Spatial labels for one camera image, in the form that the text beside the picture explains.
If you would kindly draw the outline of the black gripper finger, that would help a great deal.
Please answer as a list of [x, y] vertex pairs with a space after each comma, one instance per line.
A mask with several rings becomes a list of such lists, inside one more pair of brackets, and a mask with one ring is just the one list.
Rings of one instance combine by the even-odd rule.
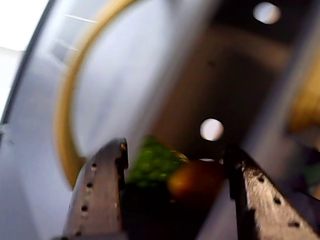
[[229, 196], [235, 202], [239, 240], [320, 238], [260, 165], [240, 147], [226, 146], [223, 169], [229, 181]]
[[114, 138], [81, 168], [60, 240], [127, 240], [120, 191], [129, 166], [125, 138]]

